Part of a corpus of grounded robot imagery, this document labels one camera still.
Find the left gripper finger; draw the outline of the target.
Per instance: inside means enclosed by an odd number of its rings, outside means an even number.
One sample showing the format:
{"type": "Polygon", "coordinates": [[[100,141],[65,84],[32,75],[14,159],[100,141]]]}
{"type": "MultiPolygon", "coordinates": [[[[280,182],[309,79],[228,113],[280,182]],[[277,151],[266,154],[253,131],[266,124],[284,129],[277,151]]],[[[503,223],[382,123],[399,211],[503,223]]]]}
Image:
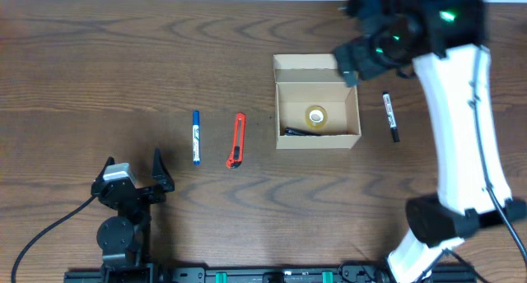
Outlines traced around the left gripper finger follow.
{"type": "Polygon", "coordinates": [[[175,190],[175,182],[164,165],[161,158],[161,150],[156,148],[152,161],[152,178],[161,186],[165,193],[175,190]]]}
{"type": "Polygon", "coordinates": [[[104,178],[104,174],[105,174],[105,170],[108,166],[110,165],[114,165],[115,164],[115,161],[114,161],[114,158],[112,156],[110,156],[107,161],[105,162],[102,170],[100,171],[100,173],[98,174],[97,178],[98,179],[102,179],[104,178]]]}

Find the black whiteboard marker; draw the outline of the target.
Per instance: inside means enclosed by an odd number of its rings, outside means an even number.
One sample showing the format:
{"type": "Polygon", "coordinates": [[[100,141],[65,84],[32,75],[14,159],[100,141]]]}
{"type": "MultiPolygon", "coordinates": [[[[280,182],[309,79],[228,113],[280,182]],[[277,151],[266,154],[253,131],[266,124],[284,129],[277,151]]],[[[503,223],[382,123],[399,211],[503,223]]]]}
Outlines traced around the black whiteboard marker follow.
{"type": "Polygon", "coordinates": [[[388,119],[389,128],[390,128],[390,132],[391,132],[391,136],[392,136],[393,142],[400,142],[399,131],[398,131],[396,119],[395,119],[395,116],[394,116],[393,105],[392,105],[389,93],[388,92],[384,92],[383,95],[382,95],[382,98],[383,98],[383,101],[384,101],[385,110],[386,110],[386,113],[387,113],[387,119],[388,119]]]}

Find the yellow tape roll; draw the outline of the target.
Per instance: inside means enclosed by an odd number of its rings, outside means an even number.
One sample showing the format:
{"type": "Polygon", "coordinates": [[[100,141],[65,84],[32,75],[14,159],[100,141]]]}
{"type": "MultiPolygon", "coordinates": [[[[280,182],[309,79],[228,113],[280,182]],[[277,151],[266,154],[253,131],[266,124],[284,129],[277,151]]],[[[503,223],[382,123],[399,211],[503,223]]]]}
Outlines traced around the yellow tape roll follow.
{"type": "Polygon", "coordinates": [[[310,106],[305,112],[305,122],[313,129],[322,128],[327,123],[326,110],[319,105],[310,106]]]}

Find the red black stapler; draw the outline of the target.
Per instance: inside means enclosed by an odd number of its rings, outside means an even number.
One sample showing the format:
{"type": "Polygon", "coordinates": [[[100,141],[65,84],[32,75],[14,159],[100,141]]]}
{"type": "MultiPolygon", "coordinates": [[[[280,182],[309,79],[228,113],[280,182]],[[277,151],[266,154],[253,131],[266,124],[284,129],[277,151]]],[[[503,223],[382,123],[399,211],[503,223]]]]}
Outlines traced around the red black stapler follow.
{"type": "Polygon", "coordinates": [[[298,137],[320,137],[320,134],[315,132],[309,132],[305,130],[300,130],[298,128],[287,127],[284,129],[285,136],[298,136],[298,137]]]}

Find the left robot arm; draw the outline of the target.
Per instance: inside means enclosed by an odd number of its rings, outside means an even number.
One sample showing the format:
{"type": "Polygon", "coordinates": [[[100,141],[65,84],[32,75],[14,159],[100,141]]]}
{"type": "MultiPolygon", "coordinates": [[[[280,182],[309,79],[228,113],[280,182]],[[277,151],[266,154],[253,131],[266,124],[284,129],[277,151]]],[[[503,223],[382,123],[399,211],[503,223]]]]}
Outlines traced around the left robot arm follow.
{"type": "Polygon", "coordinates": [[[102,250],[103,282],[171,282],[171,271],[154,262],[151,250],[151,206],[163,203],[175,182],[156,148],[152,186],[138,188],[128,163],[109,157],[91,185],[91,195],[117,211],[99,227],[96,241],[102,250]]]}

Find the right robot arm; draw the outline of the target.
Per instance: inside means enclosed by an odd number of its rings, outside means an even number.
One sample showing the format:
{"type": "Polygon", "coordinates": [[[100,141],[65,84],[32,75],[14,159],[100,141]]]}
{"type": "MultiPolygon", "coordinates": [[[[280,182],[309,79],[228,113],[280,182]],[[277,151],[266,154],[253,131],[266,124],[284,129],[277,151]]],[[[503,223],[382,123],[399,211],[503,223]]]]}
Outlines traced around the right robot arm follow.
{"type": "Polygon", "coordinates": [[[356,86],[413,69],[436,145],[437,191],[407,201],[408,232],[385,260],[383,282],[423,282],[479,230],[526,217],[502,170],[490,96],[484,0],[347,0],[361,36],[333,51],[356,86]]]}

